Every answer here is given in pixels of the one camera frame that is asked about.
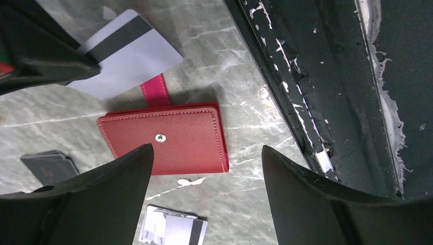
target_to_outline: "stitching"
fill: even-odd
[[[182,115],[182,114],[197,114],[197,113],[210,113],[212,115],[213,119],[213,128],[215,129],[215,136],[216,136],[216,143],[218,144],[218,152],[220,154],[220,161],[221,161],[221,167],[223,168],[223,172],[226,172],[226,169],[224,168],[224,162],[223,162],[223,154],[221,152],[221,144],[220,139],[218,138],[218,130],[217,130],[217,121],[215,120],[215,116],[212,111],[191,111],[191,112],[176,112],[176,113],[163,113],[163,114],[155,114],[155,115],[141,115],[141,116],[128,116],[128,117],[121,117],[121,118],[112,118],[112,119],[103,119],[98,121],[98,127],[102,132],[102,135],[105,138],[105,141],[107,141],[108,147],[110,148],[111,152],[113,153],[115,158],[118,158],[116,151],[114,150],[113,145],[111,144],[110,139],[108,138],[104,128],[102,127],[102,122],[104,121],[117,121],[117,120],[126,120],[126,119],[134,119],[134,118],[145,118],[145,117],[155,117],[155,116],[172,116],[172,115]]]
[[[215,121],[215,117],[212,114],[212,119],[213,119],[213,127],[215,128],[215,136],[216,136],[216,142],[218,144],[218,151],[220,152],[220,160],[221,160],[221,167],[223,168],[223,172],[226,172],[226,169],[224,168],[224,164],[223,164],[223,154],[221,153],[221,145],[220,145],[220,139],[218,139],[218,132],[217,132],[217,122]]]
[[[143,92],[143,95],[145,96],[145,101],[147,102],[149,98],[148,98],[148,94],[146,93],[145,84],[142,83],[140,87],[141,87],[141,91]]]
[[[161,85],[164,97],[168,98],[169,94],[167,93],[167,88],[165,87],[165,81],[163,80],[163,76],[162,75],[159,75],[159,84]]]

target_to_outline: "card stack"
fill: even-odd
[[[141,226],[141,242],[156,245],[202,245],[207,221],[195,215],[149,205]]]
[[[55,185],[79,174],[72,160],[57,150],[23,155],[21,161],[44,186]]]

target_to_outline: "pink strap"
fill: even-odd
[[[142,83],[140,88],[148,107],[163,107],[172,104],[162,74]]]

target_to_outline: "chipped black paint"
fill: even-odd
[[[377,84],[354,1],[225,1],[312,169],[320,171],[311,155],[322,150],[323,144],[342,184],[396,197],[397,180]],[[249,11],[259,3],[267,10],[272,29],[260,10],[250,17]],[[234,14],[239,10],[244,12],[242,18]],[[266,46],[251,40],[260,37],[266,39]],[[280,85],[283,81],[287,94]],[[297,120],[295,109],[300,108],[294,108],[294,104],[304,107],[304,101],[311,117],[305,109],[299,111],[300,117],[304,123],[313,118],[319,132],[313,123],[305,124],[313,147]]]

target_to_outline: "metal snap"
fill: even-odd
[[[159,143],[163,143],[165,142],[165,140],[167,139],[167,137],[163,134],[157,134],[155,136],[156,141],[158,141]]]

